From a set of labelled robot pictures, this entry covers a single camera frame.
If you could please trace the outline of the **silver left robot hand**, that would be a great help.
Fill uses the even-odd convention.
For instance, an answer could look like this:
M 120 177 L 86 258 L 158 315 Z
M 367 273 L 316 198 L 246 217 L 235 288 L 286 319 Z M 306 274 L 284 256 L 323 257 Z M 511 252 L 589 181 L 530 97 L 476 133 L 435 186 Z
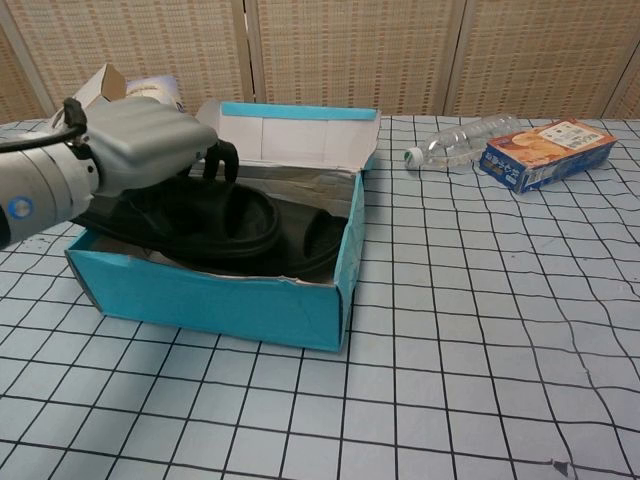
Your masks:
M 127 97 L 86 111 L 88 147 L 99 172 L 98 196 L 157 185 L 205 161 L 206 178 L 224 164 L 236 180 L 235 146 L 195 117 L 150 97 Z

